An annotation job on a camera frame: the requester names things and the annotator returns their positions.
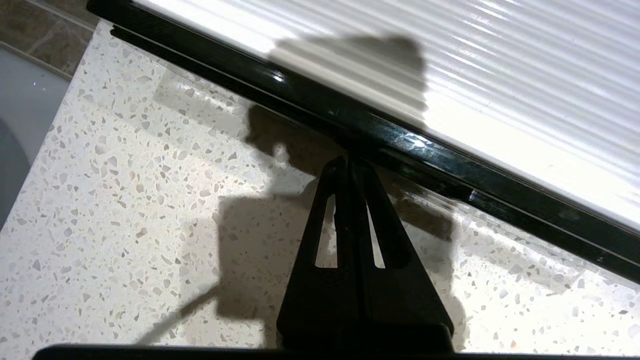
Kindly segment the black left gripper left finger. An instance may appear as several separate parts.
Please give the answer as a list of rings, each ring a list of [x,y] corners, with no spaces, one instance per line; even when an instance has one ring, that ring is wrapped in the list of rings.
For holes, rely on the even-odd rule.
[[[336,348],[358,321],[354,237],[348,227],[346,161],[327,162],[318,180],[313,203],[286,285],[276,321],[285,348]],[[337,265],[316,265],[323,221],[334,198]]]

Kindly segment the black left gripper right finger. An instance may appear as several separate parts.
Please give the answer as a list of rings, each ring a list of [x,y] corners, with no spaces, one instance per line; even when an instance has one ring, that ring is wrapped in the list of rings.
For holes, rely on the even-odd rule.
[[[451,348],[453,322],[370,164],[347,165],[359,322],[375,348]]]

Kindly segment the black amenity box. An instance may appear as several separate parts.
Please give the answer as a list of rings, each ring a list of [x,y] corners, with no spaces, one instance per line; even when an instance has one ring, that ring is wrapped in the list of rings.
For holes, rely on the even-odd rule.
[[[132,0],[88,0],[111,34],[247,98],[446,198],[640,285],[640,230],[402,124],[285,66],[163,19]]]

